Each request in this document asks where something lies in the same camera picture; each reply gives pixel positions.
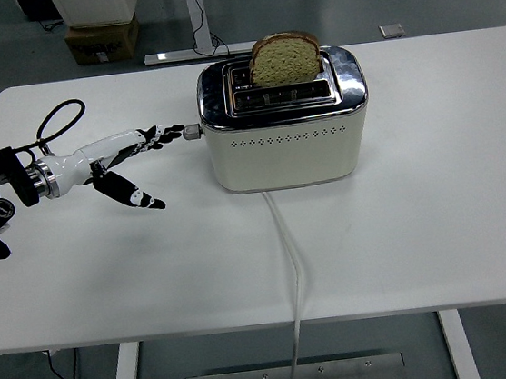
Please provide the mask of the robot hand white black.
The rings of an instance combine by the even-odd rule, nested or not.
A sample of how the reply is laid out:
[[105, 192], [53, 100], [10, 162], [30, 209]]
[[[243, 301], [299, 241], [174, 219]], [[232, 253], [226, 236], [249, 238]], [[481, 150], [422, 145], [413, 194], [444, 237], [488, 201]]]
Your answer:
[[139, 153], [161, 149], [181, 137], [182, 125], [153, 125], [145, 130], [129, 130], [83, 146], [67, 156], [46, 156], [41, 170], [51, 199], [67, 194], [77, 185], [94, 190], [120, 204], [163, 210], [165, 202], [156, 199], [112, 169]]

